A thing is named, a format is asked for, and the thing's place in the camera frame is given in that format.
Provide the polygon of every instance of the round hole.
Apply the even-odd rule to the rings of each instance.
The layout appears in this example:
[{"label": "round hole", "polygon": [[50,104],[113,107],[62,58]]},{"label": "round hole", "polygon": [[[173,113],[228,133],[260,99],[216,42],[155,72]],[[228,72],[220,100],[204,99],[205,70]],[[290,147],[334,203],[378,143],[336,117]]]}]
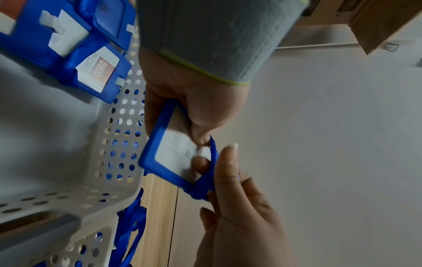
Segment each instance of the round hole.
[{"label": "round hole", "polygon": [[53,255],[50,258],[52,264],[56,264],[58,262],[58,255]]},{"label": "round hole", "polygon": [[30,201],[30,200],[34,200],[34,199],[36,199],[36,198],[24,198],[24,199],[21,199],[21,201]]},{"label": "round hole", "polygon": [[75,248],[75,246],[73,244],[69,244],[69,245],[66,246],[66,251],[71,252],[71,251],[73,251],[74,248]]},{"label": "round hole", "polygon": [[102,241],[102,233],[97,233],[96,235],[95,235],[95,241],[96,242],[101,242]]},{"label": "round hole", "polygon": [[11,208],[11,209],[7,209],[5,211],[2,211],[1,213],[14,213],[14,212],[18,212],[20,211],[22,208]]},{"label": "round hole", "polygon": [[98,248],[93,248],[91,250],[91,254],[94,258],[96,258],[98,256],[98,254],[100,254],[100,250]]},{"label": "round hole", "polygon": [[39,201],[39,202],[35,202],[33,205],[35,205],[35,206],[41,206],[41,205],[45,205],[47,203],[48,203],[48,201]]},{"label": "round hole", "polygon": [[70,259],[68,257],[64,257],[62,259],[62,267],[68,267],[70,263]]},{"label": "round hole", "polygon": [[81,255],[83,255],[83,254],[85,254],[85,252],[87,251],[87,246],[85,246],[85,245],[81,245],[80,247],[79,247],[79,253],[81,254]]},{"label": "round hole", "polygon": [[83,209],[88,209],[88,208],[92,208],[94,205],[92,205],[92,204],[83,204],[82,206],[81,206],[81,208],[83,208]]}]

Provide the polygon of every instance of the sleeve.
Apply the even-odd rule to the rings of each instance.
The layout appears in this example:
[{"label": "sleeve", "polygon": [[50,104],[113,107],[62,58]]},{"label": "sleeve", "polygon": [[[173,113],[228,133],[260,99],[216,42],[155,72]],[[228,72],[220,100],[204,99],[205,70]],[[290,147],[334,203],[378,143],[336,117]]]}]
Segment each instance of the sleeve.
[{"label": "sleeve", "polygon": [[230,84],[246,84],[308,0],[138,0],[142,47]]}]

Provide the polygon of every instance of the hand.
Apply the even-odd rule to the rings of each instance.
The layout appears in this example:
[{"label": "hand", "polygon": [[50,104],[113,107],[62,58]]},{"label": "hand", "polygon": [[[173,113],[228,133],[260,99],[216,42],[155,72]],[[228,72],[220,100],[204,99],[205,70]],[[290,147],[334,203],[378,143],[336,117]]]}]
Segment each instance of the hand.
[{"label": "hand", "polygon": [[[210,163],[195,157],[205,173]],[[292,267],[293,256],[281,220],[253,179],[238,169],[237,144],[220,154],[214,172],[214,212],[202,208],[205,229],[194,267]]]},{"label": "hand", "polygon": [[192,121],[192,138],[209,141],[211,130],[229,122],[246,101],[249,85],[230,85],[141,48],[139,64],[146,81],[145,127],[150,135],[167,99],[178,99]]}]

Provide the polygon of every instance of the blue strap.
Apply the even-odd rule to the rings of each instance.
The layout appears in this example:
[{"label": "blue strap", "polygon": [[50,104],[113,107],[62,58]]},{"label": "blue strap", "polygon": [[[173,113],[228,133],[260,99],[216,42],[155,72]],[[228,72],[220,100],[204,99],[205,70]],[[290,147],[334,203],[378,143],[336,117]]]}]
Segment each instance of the blue strap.
[{"label": "blue strap", "polygon": [[66,58],[58,60],[47,73],[56,78],[61,84],[73,88],[78,87],[78,72],[76,67],[87,57],[109,43],[107,39],[91,34],[70,53]]},{"label": "blue strap", "polygon": [[196,181],[196,183],[191,188],[184,189],[186,193],[188,193],[194,199],[204,199],[208,201],[207,193],[208,191],[215,191],[214,186],[214,168],[215,163],[217,163],[218,159],[218,151],[215,145],[214,139],[211,137],[211,165],[210,168],[204,175]]},{"label": "blue strap", "polygon": [[[119,224],[117,225],[116,237],[114,245],[116,249],[111,252],[109,267],[129,267],[130,262],[135,254],[138,243],[145,231],[146,225],[146,208],[141,207],[141,197],[144,190],[141,189],[135,201],[126,209],[118,212]],[[123,259],[131,233],[138,230],[132,246],[130,247],[126,258]]]},{"label": "blue strap", "polygon": [[97,19],[95,18],[95,10],[97,9],[98,3],[99,0],[80,0],[77,8],[79,15],[95,28],[98,27]]}]

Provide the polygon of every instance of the wooden edge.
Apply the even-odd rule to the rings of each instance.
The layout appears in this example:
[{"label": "wooden edge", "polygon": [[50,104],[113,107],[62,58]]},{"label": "wooden edge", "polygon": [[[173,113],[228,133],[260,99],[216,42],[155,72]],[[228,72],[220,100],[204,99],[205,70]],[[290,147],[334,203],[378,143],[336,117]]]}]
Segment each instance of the wooden edge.
[{"label": "wooden edge", "polygon": [[350,28],[365,53],[370,54],[421,11],[421,0],[371,0]]},{"label": "wooden edge", "polygon": [[[178,188],[152,174],[143,177],[141,205],[147,208],[146,228],[131,261],[133,267],[167,267]],[[136,236],[132,233],[129,247]]]}]

